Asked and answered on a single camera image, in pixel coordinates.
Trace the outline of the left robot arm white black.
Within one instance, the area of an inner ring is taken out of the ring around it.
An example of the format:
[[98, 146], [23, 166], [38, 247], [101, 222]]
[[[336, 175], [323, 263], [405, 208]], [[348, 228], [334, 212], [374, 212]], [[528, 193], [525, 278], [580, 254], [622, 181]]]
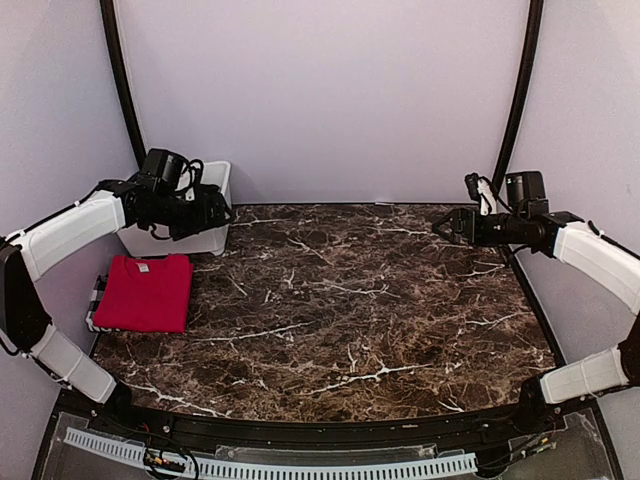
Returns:
[[103, 406], [101, 417], [120, 436], [141, 427], [131, 391], [95, 363], [54, 324], [35, 284], [51, 268], [94, 241], [136, 226], [168, 230], [173, 241], [231, 224], [226, 181], [206, 184], [205, 164], [150, 150], [128, 180], [103, 180], [83, 199], [1, 240], [1, 345], [32, 358], [70, 389]]

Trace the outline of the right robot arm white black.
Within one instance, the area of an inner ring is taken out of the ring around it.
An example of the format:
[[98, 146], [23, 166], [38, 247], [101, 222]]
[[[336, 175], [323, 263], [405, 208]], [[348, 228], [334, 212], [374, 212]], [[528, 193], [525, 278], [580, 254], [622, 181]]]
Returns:
[[[432, 230], [446, 241], [471, 246], [517, 245], [571, 266], [639, 312], [639, 257], [598, 229], [568, 212], [549, 208], [539, 171], [507, 175], [502, 199], [490, 181], [466, 175], [474, 208], [456, 208]], [[510, 413], [521, 434], [534, 432], [549, 416], [549, 405], [639, 384], [639, 327], [633, 325], [618, 345], [557, 368], [531, 381], [530, 394]]]

